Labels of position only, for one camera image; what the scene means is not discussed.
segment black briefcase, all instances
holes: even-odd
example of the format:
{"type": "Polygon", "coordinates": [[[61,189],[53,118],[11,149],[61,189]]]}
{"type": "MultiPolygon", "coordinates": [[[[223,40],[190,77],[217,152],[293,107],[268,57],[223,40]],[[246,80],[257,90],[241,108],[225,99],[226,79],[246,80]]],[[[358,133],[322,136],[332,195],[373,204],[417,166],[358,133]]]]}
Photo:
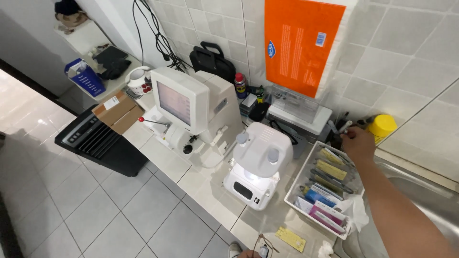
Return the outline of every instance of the black briefcase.
{"type": "Polygon", "coordinates": [[[225,59],[219,45],[202,41],[201,46],[195,46],[193,52],[190,53],[191,64],[195,72],[205,71],[213,73],[233,84],[236,76],[236,68],[233,63],[225,59]],[[217,49],[219,53],[208,50],[208,47],[217,49]]]}

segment yellow container lid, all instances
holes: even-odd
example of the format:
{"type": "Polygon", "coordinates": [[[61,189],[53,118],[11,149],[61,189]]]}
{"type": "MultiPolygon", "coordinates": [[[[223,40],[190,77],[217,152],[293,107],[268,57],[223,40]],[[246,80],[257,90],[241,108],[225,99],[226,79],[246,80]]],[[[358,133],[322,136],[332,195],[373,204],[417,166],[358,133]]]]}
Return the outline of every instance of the yellow container lid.
{"type": "Polygon", "coordinates": [[[397,129],[397,124],[391,115],[378,115],[368,126],[368,131],[379,137],[386,137],[397,129]]]}

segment cardboard box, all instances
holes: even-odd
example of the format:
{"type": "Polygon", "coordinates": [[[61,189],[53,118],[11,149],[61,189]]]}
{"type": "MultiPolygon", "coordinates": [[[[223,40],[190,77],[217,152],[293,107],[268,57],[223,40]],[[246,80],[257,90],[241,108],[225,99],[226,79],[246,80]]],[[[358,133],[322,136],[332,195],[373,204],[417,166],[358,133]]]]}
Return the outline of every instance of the cardboard box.
{"type": "Polygon", "coordinates": [[[144,114],[134,100],[120,90],[105,98],[92,112],[120,135],[144,114]]]}

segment white shoe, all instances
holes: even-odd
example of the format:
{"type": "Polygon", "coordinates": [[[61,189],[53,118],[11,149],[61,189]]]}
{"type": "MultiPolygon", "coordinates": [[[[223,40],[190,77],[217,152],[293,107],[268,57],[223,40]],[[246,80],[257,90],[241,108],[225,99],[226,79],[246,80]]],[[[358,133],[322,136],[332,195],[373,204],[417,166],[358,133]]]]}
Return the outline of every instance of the white shoe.
{"type": "Polygon", "coordinates": [[[238,244],[231,244],[228,248],[228,258],[236,258],[241,252],[242,250],[238,244]]]}

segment stainless steel sink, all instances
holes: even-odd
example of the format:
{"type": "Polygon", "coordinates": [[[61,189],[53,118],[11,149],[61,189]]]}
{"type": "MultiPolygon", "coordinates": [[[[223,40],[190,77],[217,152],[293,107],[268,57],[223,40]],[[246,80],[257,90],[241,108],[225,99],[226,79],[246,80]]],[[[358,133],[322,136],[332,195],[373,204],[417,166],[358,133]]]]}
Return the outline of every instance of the stainless steel sink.
{"type": "MultiPolygon", "coordinates": [[[[394,186],[432,220],[459,252],[459,194],[384,159],[375,157],[375,162],[394,186]]],[[[370,223],[360,233],[355,231],[346,240],[338,239],[334,251],[341,258],[388,258],[365,195],[364,202],[370,223]]]]}

